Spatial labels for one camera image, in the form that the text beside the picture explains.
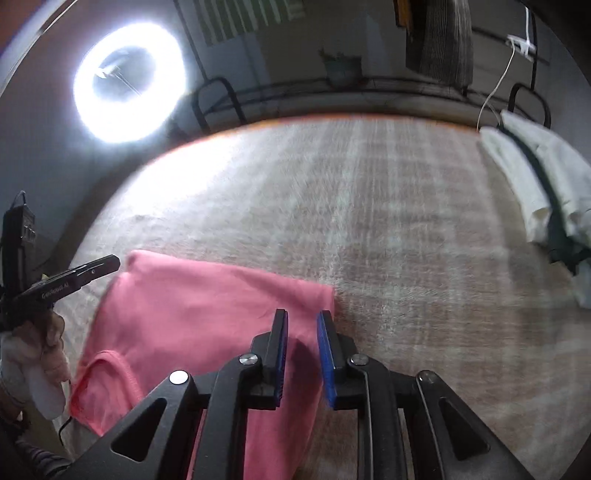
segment white cable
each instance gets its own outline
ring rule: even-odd
[[[530,44],[530,9],[525,7],[525,39]]]
[[[507,64],[507,68],[503,72],[503,75],[501,75],[501,79],[499,80],[499,83],[496,84],[495,89],[491,92],[491,94],[486,98],[485,102],[482,104],[482,108],[480,109],[480,113],[478,114],[478,121],[476,123],[476,131],[477,132],[480,130],[480,118],[482,116],[482,112],[486,108],[486,104],[490,101],[491,98],[493,98],[496,91],[501,86],[501,83],[503,82],[503,80],[505,80],[505,75],[507,75],[507,72],[509,71],[509,67],[511,66],[511,62],[513,61],[513,57],[515,57],[515,43],[511,42],[511,46],[513,47],[513,53],[511,54],[511,58],[509,59],[509,63]]]
[[[486,97],[483,94],[478,93],[478,96],[480,98],[482,98],[484,101],[486,101]],[[499,113],[495,110],[495,108],[490,103],[488,104],[488,108],[492,112],[492,114],[495,116],[497,124],[500,125],[501,124],[501,117],[499,116]]]

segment dark cloth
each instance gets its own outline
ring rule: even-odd
[[[407,68],[464,88],[472,83],[472,19],[467,0],[412,0],[407,30]]]

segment wall socket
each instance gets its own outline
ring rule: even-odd
[[[534,61],[535,45],[524,38],[516,37],[514,35],[507,35],[507,45],[515,45],[515,51],[523,55],[529,61]]]

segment black metal bed frame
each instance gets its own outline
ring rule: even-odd
[[[277,82],[269,85],[262,85],[235,91],[227,78],[223,76],[216,76],[210,78],[207,75],[207,71],[205,69],[205,66],[203,65],[203,62],[201,61],[195,42],[193,41],[193,37],[189,30],[189,26],[187,25],[187,21],[184,16],[183,9],[180,6],[179,0],[173,0],[173,3],[177,10],[178,17],[181,21],[181,25],[183,26],[183,31],[185,33],[185,36],[187,37],[187,41],[189,42],[189,46],[191,48],[191,51],[193,52],[193,56],[195,58],[197,66],[203,77],[203,84],[197,87],[197,89],[192,93],[191,107],[197,119],[197,123],[199,124],[199,127],[201,128],[202,132],[206,135],[211,133],[211,127],[209,126],[206,120],[206,117],[211,113],[223,112],[233,109],[236,112],[236,116],[238,117],[240,125],[246,125],[248,123],[248,120],[242,109],[243,106],[254,105],[257,103],[262,104],[273,100],[284,100],[287,98],[312,95],[328,95],[334,93],[381,93],[386,95],[423,96],[427,98],[448,100],[451,102],[461,103],[464,105],[480,108],[482,106],[482,103],[474,101],[469,96],[479,95],[484,98],[487,96],[485,92],[479,92],[471,88],[457,90],[453,87],[443,85],[440,82],[406,77],[388,76],[366,77],[363,79],[363,81],[360,82],[359,85],[352,86],[350,88],[333,88],[331,87],[330,81],[327,77],[318,77],[313,79],[292,80],[289,82]],[[535,14],[532,14],[532,29],[534,43],[537,45],[538,30]],[[506,43],[505,38],[501,37],[500,35],[496,35],[493,32],[484,30],[482,28],[475,27],[472,29],[472,31],[474,34],[481,35],[498,43]],[[546,100],[535,91],[538,62],[549,64],[547,60],[539,57],[537,51],[535,52],[534,60],[532,63],[531,83],[529,86],[524,85],[522,83],[516,83],[511,90],[511,95],[509,96],[509,99],[505,99],[499,96],[493,96],[491,100],[500,102],[502,105],[507,105],[507,110],[509,110],[510,112],[514,112],[517,108],[521,112],[521,114],[524,115],[528,120],[533,120],[530,114],[528,114],[523,108],[519,107],[516,104],[517,93],[521,89],[524,89],[530,92],[537,100],[540,101],[544,109],[544,126],[546,128],[550,128],[550,107]],[[373,83],[373,87],[368,87],[370,82]],[[376,85],[376,82],[381,82],[384,85],[378,87]],[[217,83],[221,84],[226,89],[226,94],[222,95],[216,102],[214,102],[212,106],[208,107],[204,111],[199,101],[200,94],[204,89]],[[425,91],[426,88],[434,89],[434,91],[427,92]]]

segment black cable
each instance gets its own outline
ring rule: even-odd
[[[26,205],[27,204],[27,197],[26,197],[26,192],[24,190],[21,190],[20,192],[17,193],[17,196],[14,197],[14,200],[12,201],[12,205],[10,206],[10,208],[14,208],[14,206],[17,203],[17,200],[19,197],[22,197],[22,204]]]
[[[534,53],[534,64],[531,67],[531,85],[530,89],[535,90],[535,79],[538,75],[538,52],[540,50],[540,46],[538,45],[538,25],[535,21],[535,13],[531,13],[531,27],[534,33],[534,45],[535,45],[535,53]]]
[[[62,447],[65,447],[64,445],[64,440],[61,438],[61,433],[64,431],[64,429],[70,424],[70,422],[74,419],[74,417],[70,416],[60,427],[60,429],[57,431],[57,436],[60,438],[60,443]]]

